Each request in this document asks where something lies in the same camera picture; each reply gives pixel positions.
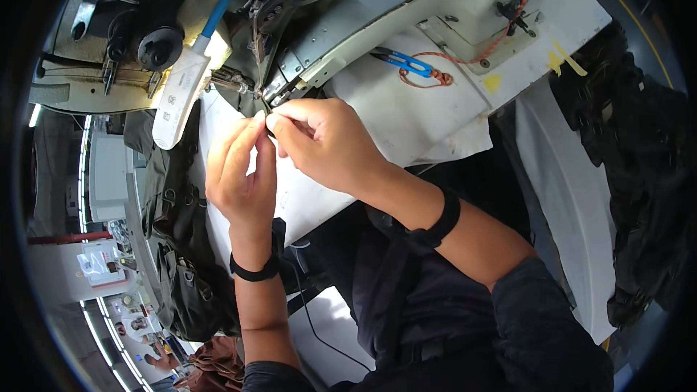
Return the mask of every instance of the orange string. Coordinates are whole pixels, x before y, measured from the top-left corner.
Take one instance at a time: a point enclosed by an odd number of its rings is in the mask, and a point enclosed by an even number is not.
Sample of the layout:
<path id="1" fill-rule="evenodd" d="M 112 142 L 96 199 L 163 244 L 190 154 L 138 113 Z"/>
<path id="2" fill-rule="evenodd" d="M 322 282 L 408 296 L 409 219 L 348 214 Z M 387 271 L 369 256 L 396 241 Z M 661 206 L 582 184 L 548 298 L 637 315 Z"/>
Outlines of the orange string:
<path id="1" fill-rule="evenodd" d="M 518 17 L 521 15 L 521 13 L 523 12 L 523 8 L 525 7 L 526 4 L 527 4 L 527 0 L 521 0 L 521 4 L 518 7 L 518 10 L 516 11 L 516 15 L 513 18 L 513 20 L 508 22 L 508 24 L 506 25 L 506 29 L 504 29 L 501 36 L 499 38 L 497 38 L 496 41 L 494 41 L 492 43 L 492 45 L 489 46 L 489 48 L 487 48 L 486 51 L 484 51 L 484 53 L 481 56 L 479 56 L 477 59 L 474 59 L 471 61 L 463 61 L 463 60 L 457 59 L 456 57 L 452 57 L 450 55 L 446 55 L 446 54 L 440 53 L 440 52 L 421 52 L 421 53 L 417 53 L 415 55 L 412 55 L 412 57 L 423 56 L 423 55 L 433 55 L 433 56 L 444 57 L 447 60 L 449 60 L 450 62 L 453 62 L 455 64 L 476 64 L 479 61 L 485 59 L 486 57 L 488 57 L 489 55 L 492 54 L 493 49 L 496 48 L 496 46 L 498 46 L 498 44 L 501 42 L 501 40 L 503 40 L 506 37 L 506 34 L 508 33 L 508 30 L 510 29 L 513 22 L 516 19 L 518 19 Z M 442 73 L 441 71 L 439 71 L 437 69 L 433 69 L 433 71 L 431 72 L 430 75 L 431 75 L 431 77 L 438 79 L 439 83 L 436 83 L 433 85 L 422 86 L 422 85 L 416 85 L 415 83 L 411 83 L 406 78 L 406 75 L 408 75 L 408 74 L 409 74 L 408 70 L 399 69 L 399 80 L 406 83 L 407 85 L 414 87 L 414 88 L 449 87 L 455 81 L 450 74 Z"/>

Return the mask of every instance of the black wristband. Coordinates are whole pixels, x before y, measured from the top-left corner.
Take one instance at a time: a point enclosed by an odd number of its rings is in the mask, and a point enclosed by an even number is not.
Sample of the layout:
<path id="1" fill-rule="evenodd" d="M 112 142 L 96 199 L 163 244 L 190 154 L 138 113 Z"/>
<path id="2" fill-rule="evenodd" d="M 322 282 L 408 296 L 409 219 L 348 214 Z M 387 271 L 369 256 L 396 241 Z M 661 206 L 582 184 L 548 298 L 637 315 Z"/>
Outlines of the black wristband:
<path id="1" fill-rule="evenodd" d="M 235 259 L 230 253 L 230 272 L 236 274 L 239 278 L 248 282 L 261 282 L 274 278 L 278 274 L 278 256 L 271 252 L 271 257 L 268 258 L 264 268 L 261 271 L 247 271 L 235 263 Z"/>
<path id="2" fill-rule="evenodd" d="M 445 198 L 445 206 L 443 207 L 443 213 L 440 214 L 439 220 L 433 224 L 433 227 L 429 230 L 404 229 L 408 240 L 416 246 L 430 249 L 440 246 L 442 239 L 455 228 L 460 219 L 460 199 L 457 194 L 443 188 L 440 188 L 440 190 Z"/>

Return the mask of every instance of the hand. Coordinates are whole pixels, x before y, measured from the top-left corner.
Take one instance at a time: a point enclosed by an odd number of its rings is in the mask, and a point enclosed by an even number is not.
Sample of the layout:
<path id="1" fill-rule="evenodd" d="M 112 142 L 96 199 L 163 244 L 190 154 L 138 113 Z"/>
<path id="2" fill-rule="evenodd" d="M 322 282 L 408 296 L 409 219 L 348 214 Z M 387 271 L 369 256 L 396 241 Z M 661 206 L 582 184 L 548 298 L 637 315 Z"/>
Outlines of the hand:
<path id="1" fill-rule="evenodd" d="M 264 113 L 239 119 L 208 152 L 205 196 L 230 222 L 235 262 L 261 271 L 270 257 L 271 221 L 276 206 L 276 149 L 266 134 Z M 257 147 L 257 170 L 246 175 Z"/>
<path id="2" fill-rule="evenodd" d="M 327 188 L 366 193 L 391 167 L 353 108 L 340 99 L 297 99 L 273 110 L 266 126 L 278 139 L 279 155 Z"/>

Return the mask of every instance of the gray sleeve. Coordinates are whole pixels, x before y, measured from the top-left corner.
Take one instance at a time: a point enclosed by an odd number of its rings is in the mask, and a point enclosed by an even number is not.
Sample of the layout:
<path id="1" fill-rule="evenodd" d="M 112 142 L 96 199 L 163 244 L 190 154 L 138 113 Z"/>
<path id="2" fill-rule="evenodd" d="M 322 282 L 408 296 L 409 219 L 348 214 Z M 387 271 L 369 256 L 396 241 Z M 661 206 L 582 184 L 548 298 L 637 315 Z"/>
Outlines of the gray sleeve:
<path id="1" fill-rule="evenodd" d="M 315 392 L 297 369 L 281 362 L 251 362 L 245 366 L 242 392 Z"/>
<path id="2" fill-rule="evenodd" d="M 610 357 L 581 327 L 545 264 L 529 257 L 493 287 L 498 362 L 518 390 L 612 391 Z"/>

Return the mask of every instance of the left hand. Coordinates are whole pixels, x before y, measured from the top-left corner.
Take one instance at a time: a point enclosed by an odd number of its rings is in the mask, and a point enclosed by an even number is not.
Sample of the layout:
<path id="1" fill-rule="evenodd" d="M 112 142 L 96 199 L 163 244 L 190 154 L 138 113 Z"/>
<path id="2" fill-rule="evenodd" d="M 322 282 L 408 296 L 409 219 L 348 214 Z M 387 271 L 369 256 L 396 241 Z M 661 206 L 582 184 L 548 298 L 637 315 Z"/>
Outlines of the left hand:
<path id="1" fill-rule="evenodd" d="M 257 170 L 247 176 L 254 146 Z M 235 262 L 248 271 L 261 271 L 270 257 L 276 206 L 276 148 L 266 134 L 263 112 L 237 120 L 211 147 L 205 196 L 230 222 Z"/>

